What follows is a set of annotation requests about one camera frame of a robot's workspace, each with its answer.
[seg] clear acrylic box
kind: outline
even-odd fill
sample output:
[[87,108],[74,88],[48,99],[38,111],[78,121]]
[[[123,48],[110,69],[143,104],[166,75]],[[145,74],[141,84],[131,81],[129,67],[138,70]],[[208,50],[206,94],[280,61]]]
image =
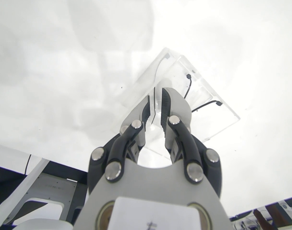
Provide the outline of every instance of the clear acrylic box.
[[192,110],[213,100],[223,103],[221,106],[212,103],[192,113],[191,133],[195,137],[202,142],[207,141],[239,121],[239,116],[203,79],[185,56],[164,48],[136,83],[118,99],[115,108],[123,116],[115,121],[113,132],[119,132],[122,121],[149,94],[151,115],[146,125],[146,146],[158,139],[161,141],[164,138],[160,125],[161,89],[172,87],[184,96],[190,84],[190,80],[186,77],[187,74],[191,75],[192,85],[186,101]]

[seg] wire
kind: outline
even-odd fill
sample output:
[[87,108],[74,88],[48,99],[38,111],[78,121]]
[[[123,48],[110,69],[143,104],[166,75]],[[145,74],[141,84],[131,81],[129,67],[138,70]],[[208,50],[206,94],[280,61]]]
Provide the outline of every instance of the wire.
[[153,89],[153,104],[154,104],[154,108],[155,108],[155,88]]
[[186,98],[187,94],[189,93],[190,88],[191,88],[191,85],[192,85],[192,77],[191,77],[191,75],[190,74],[187,74],[186,77],[190,80],[190,85],[189,85],[189,87],[187,89],[187,92],[186,92],[186,94],[184,96],[184,99]]
[[27,162],[27,164],[25,166],[24,175],[26,175],[26,169],[28,168],[28,164],[29,164],[30,159],[31,159],[31,155],[29,156],[28,162]]
[[218,106],[221,106],[221,105],[223,104],[223,103],[220,102],[220,101],[213,100],[213,101],[210,101],[210,102],[205,103],[205,104],[203,104],[203,105],[200,105],[200,106],[197,107],[196,109],[192,110],[192,112],[197,111],[197,110],[199,110],[200,108],[202,108],[202,107],[204,107],[204,106],[206,106],[206,105],[208,105],[208,104],[210,104],[210,103],[216,103]]

